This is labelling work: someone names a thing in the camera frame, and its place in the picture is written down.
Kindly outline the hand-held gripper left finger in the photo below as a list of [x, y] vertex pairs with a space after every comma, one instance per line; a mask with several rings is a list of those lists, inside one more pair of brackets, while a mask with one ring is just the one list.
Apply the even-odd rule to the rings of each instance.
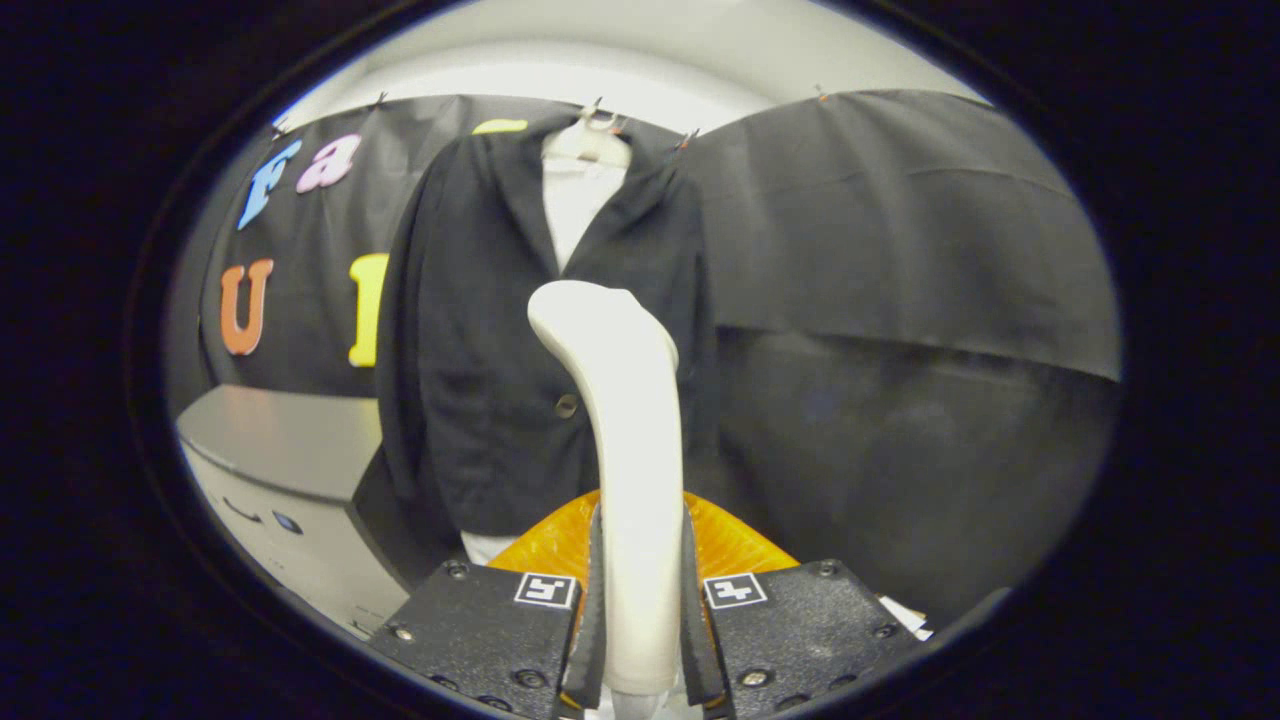
[[598, 492], [539, 521], [489, 564], [448, 560], [370, 647], [428, 689], [521, 719], [580, 719], [599, 702]]

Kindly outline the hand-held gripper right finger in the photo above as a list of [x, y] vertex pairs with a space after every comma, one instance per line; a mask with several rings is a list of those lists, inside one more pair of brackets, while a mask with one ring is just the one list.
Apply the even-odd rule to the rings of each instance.
[[705, 719], [771, 719], [855, 691], [925, 639], [844, 562], [801, 562], [685, 495], [684, 678]]

